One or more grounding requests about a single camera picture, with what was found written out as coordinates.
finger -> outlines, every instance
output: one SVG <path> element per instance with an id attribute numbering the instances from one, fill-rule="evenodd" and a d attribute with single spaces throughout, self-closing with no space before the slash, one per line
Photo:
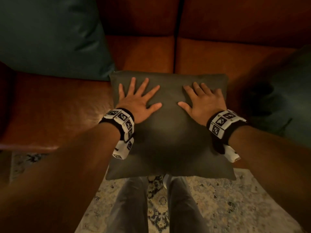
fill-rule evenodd
<path id="1" fill-rule="evenodd" d="M 160 109 L 162 107 L 162 103 L 156 103 L 153 104 L 152 106 L 150 106 L 150 108 L 148 109 L 149 114 L 153 114 L 154 112 L 156 112 L 158 109 Z"/>
<path id="2" fill-rule="evenodd" d="M 223 94 L 222 94 L 221 89 L 219 89 L 219 88 L 215 90 L 215 93 L 214 93 L 214 94 L 215 94 L 216 96 L 218 96 L 218 97 L 224 97 Z"/>
<path id="3" fill-rule="evenodd" d="M 138 95 L 138 96 L 142 96 L 142 94 L 144 93 L 147 85 L 148 85 L 148 82 L 149 82 L 149 78 L 146 78 L 144 80 L 144 82 L 142 83 L 142 85 L 138 88 L 137 92 L 135 95 Z"/>
<path id="4" fill-rule="evenodd" d="M 130 87 L 128 89 L 128 93 L 127 95 L 134 95 L 134 91 L 135 91 L 135 83 L 136 83 L 136 78 L 132 78 L 131 79 L 131 83 L 130 83 Z"/>
<path id="5" fill-rule="evenodd" d="M 143 96 L 143 98 L 145 99 L 145 102 L 149 101 L 154 95 L 155 93 L 160 89 L 160 85 L 157 85 L 156 87 L 154 87 L 150 92 L 148 92 L 147 94 L 145 94 Z"/>
<path id="6" fill-rule="evenodd" d="M 178 105 L 182 107 L 190 116 L 192 113 L 192 108 L 186 102 L 178 102 Z"/>
<path id="7" fill-rule="evenodd" d="M 201 83 L 201 88 L 208 96 L 212 95 L 212 91 L 208 88 L 208 86 L 206 86 L 205 83 Z"/>
<path id="8" fill-rule="evenodd" d="M 123 91 L 123 85 L 119 84 L 119 100 L 122 100 L 125 97 L 124 91 Z"/>
<path id="9" fill-rule="evenodd" d="M 193 100 L 197 97 L 196 93 L 193 91 L 193 89 L 191 87 L 184 86 L 185 91 L 187 92 L 187 94 L 189 95 L 190 99 Z"/>
<path id="10" fill-rule="evenodd" d="M 193 83 L 193 88 L 195 89 L 195 92 L 198 96 L 204 96 L 205 93 L 204 91 L 200 88 L 199 84 L 197 84 L 197 82 Z"/>

dark green cushion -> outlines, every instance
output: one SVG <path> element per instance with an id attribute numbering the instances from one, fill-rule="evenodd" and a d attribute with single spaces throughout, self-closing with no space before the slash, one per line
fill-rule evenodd
<path id="1" fill-rule="evenodd" d="M 95 0 L 1 0 L 0 61 L 16 71 L 109 80 Z"/>
<path id="2" fill-rule="evenodd" d="M 119 71 L 111 74 L 114 104 L 119 101 L 118 86 L 127 93 L 130 80 L 136 77 L 136 89 L 146 77 L 150 79 L 146 91 L 160 85 L 161 89 L 148 105 L 162 102 L 161 109 L 146 121 L 135 124 L 134 145 L 125 160 L 111 158 L 107 180 L 164 175 L 201 176 L 235 180 L 232 164 L 212 150 L 211 133 L 197 124 L 181 107 L 179 101 L 191 105 L 183 85 L 194 81 L 210 88 L 221 88 L 226 94 L 227 77 L 218 75 L 177 75 Z"/>
<path id="3" fill-rule="evenodd" d="M 253 126 L 311 148 L 311 45 L 268 73 L 246 98 Z"/>

patterned rug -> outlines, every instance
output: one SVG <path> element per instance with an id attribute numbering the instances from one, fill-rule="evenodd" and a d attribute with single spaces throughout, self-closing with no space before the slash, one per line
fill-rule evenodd
<path id="1" fill-rule="evenodd" d="M 13 153 L 11 180 L 46 154 Z M 250 171 L 235 169 L 236 181 L 187 177 L 191 193 L 210 232 L 219 233 L 303 233 L 258 184 Z M 168 233 L 167 190 L 162 176 L 149 177 L 148 223 L 150 233 Z M 106 221 L 124 179 L 103 180 L 82 218 L 76 233 L 104 232 Z"/>

pant leg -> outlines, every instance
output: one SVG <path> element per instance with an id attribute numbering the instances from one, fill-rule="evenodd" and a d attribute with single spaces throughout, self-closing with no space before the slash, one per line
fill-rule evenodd
<path id="1" fill-rule="evenodd" d="M 129 178 L 118 193 L 106 233 L 148 233 L 147 177 Z"/>
<path id="2" fill-rule="evenodd" d="M 169 177 L 168 207 L 170 233 L 206 233 L 206 222 L 194 201 L 184 177 Z"/>

brown leather couch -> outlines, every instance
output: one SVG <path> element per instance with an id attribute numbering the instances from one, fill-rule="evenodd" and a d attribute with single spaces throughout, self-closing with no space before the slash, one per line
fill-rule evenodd
<path id="1" fill-rule="evenodd" d="M 261 72 L 311 43 L 311 0 L 97 0 L 119 70 L 225 73 L 227 105 Z M 0 149 L 49 153 L 112 108 L 109 82 L 0 65 Z"/>

